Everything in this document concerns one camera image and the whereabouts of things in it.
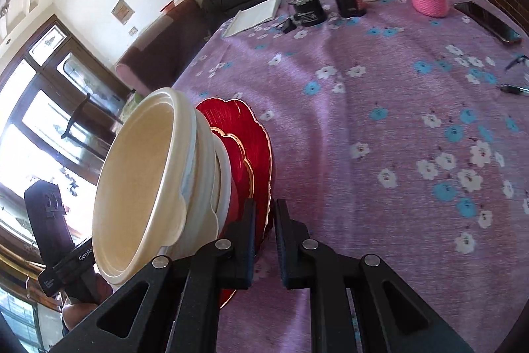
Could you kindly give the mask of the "person's left hand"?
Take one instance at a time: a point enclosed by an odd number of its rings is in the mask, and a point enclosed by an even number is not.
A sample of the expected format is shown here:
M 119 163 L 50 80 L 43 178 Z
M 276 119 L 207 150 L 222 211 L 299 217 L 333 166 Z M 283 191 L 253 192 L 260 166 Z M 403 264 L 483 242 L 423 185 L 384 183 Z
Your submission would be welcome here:
M 72 303 L 67 299 L 62 308 L 62 320 L 67 330 L 73 330 L 79 322 L 81 322 L 87 315 L 93 312 L 100 304 L 102 304 L 109 296 L 112 295 L 113 290 L 110 284 L 105 281 L 104 277 L 96 274 L 97 290 L 99 300 L 95 303 Z

